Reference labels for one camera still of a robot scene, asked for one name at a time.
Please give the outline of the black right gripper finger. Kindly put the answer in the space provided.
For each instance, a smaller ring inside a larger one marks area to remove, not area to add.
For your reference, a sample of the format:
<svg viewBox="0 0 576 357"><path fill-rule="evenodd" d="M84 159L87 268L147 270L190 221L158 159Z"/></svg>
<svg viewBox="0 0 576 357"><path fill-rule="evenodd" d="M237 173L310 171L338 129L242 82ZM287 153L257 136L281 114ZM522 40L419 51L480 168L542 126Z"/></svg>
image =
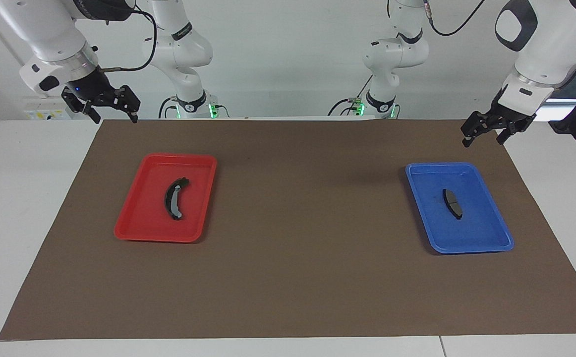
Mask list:
<svg viewBox="0 0 576 357"><path fill-rule="evenodd" d="M107 91L105 93L105 101L109 108L125 113L132 123L138 122L141 101L129 86L123 85L118 89Z"/></svg>
<svg viewBox="0 0 576 357"><path fill-rule="evenodd" d="M90 117L95 124L100 124L101 116L93 108L91 100L86 100L86 102L82 103L69 88L62 90L61 97L73 113L82 113Z"/></svg>

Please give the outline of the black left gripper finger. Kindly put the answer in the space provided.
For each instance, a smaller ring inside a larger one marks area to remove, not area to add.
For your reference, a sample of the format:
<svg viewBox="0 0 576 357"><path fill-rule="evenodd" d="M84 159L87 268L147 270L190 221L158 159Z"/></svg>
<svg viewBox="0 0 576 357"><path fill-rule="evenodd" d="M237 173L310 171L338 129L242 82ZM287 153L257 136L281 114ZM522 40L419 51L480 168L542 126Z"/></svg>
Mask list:
<svg viewBox="0 0 576 357"><path fill-rule="evenodd" d="M461 133L464 135L462 144L465 148L469 148L477 137L495 129L497 129L496 119L481 112L473 112L461 126Z"/></svg>
<svg viewBox="0 0 576 357"><path fill-rule="evenodd" d="M526 116L519 120L509 120L503 131L497 135L497 142L500 145L504 145L511 136L526 131L534 120L535 116Z"/></svg>

